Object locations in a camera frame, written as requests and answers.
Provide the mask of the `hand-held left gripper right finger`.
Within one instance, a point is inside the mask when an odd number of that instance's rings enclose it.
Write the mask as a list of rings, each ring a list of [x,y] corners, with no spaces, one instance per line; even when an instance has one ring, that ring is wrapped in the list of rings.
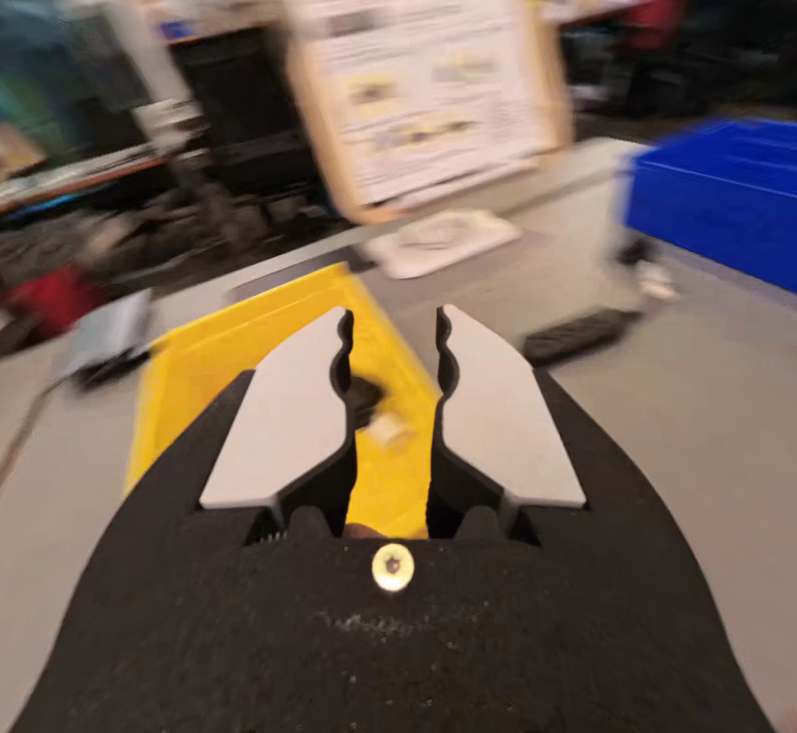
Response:
[[[475,508],[499,530],[528,507],[583,510],[587,497],[531,365],[453,304],[436,311],[438,400],[426,501],[429,537],[453,537]]]

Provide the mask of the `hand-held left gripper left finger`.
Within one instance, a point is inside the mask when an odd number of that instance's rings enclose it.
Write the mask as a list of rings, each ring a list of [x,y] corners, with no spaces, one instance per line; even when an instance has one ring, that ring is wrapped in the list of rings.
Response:
[[[254,369],[199,498],[204,510],[320,511],[343,533],[357,456],[351,385],[353,313],[333,308],[290,335]]]

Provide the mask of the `yellow plastic bin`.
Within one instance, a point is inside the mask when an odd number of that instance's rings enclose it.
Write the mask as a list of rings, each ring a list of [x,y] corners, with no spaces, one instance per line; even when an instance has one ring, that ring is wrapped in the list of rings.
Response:
[[[380,385],[376,421],[355,436],[347,521],[392,538],[427,536],[433,418],[440,391],[363,280],[342,263],[177,327],[154,341],[139,386],[127,496],[154,461],[243,370],[334,307],[354,315],[352,372]]]

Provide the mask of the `black power strip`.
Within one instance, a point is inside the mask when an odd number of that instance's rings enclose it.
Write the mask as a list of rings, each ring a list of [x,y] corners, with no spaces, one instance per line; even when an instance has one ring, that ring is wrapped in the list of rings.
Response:
[[[521,354],[532,368],[550,368],[606,349],[662,305],[677,299],[671,274],[659,261],[652,239],[636,236],[627,240],[615,253],[614,261],[633,273],[638,291],[634,305],[596,308],[526,335]]]

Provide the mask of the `red bag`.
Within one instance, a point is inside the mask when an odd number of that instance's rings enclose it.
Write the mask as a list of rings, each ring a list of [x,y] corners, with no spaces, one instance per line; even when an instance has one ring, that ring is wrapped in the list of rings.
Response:
[[[70,264],[3,289],[1,309],[13,319],[31,322],[34,339],[44,342],[66,334],[111,299],[106,288]]]

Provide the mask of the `blue plastic bin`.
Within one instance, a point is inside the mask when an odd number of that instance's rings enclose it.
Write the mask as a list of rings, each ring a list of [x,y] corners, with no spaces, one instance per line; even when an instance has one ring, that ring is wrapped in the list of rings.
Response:
[[[623,221],[795,293],[795,122],[716,120],[638,154]]]

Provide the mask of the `wooden framed instruction board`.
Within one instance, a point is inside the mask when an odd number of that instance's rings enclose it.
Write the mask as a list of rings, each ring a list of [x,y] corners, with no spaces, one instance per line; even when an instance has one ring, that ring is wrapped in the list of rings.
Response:
[[[282,0],[288,75],[337,212],[378,224],[572,143],[544,0]]]

